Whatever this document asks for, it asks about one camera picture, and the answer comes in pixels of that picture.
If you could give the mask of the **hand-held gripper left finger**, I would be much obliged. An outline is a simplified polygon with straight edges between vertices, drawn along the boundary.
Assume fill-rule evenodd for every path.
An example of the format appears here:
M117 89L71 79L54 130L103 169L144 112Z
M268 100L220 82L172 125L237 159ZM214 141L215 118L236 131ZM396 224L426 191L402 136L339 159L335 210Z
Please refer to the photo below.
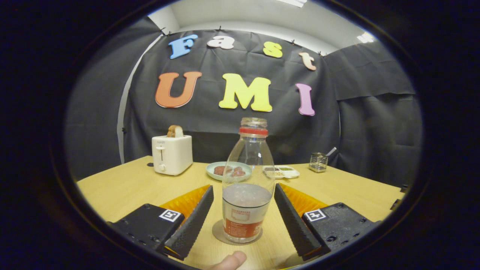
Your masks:
M184 260L194 245L214 201L206 185L160 206L143 204L108 225L146 249Z

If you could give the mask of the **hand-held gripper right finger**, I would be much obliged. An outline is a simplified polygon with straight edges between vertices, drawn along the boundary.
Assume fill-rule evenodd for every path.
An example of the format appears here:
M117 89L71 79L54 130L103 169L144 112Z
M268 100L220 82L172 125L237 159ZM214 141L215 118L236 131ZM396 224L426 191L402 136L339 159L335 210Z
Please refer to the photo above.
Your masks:
M332 205L277 183L274 199L299 257L309 260L354 243L379 222L372 222L347 204Z

